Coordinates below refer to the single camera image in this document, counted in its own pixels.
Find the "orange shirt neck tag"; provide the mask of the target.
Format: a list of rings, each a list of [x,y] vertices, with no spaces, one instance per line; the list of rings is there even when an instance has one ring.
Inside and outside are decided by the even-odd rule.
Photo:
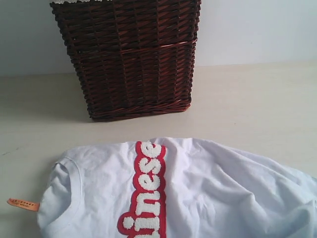
[[[40,207],[39,203],[21,200],[21,199],[10,198],[6,202],[7,204],[11,206],[22,208],[28,211],[34,211],[34,212],[38,212]]]

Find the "white shirt with red trim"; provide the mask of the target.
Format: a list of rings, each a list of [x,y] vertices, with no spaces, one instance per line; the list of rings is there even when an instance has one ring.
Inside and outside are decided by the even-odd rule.
[[[82,146],[55,163],[45,238],[314,238],[317,180],[193,138]]]

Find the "dark brown wicker basket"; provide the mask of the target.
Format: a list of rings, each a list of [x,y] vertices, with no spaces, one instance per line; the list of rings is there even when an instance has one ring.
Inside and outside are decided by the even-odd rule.
[[[91,119],[190,107],[199,0],[82,0],[50,7]]]

